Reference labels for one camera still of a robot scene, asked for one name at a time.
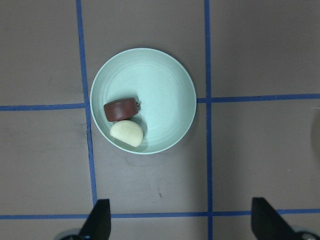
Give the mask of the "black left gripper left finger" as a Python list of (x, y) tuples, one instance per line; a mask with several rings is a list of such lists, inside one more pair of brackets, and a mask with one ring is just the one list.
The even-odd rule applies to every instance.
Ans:
[(99, 199), (79, 231), (83, 240), (108, 240), (111, 234), (109, 199)]

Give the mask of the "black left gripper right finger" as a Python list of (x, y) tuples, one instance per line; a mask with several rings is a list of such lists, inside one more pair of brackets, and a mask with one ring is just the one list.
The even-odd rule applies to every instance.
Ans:
[(297, 240), (298, 235), (263, 197), (251, 202), (251, 230), (257, 240)]

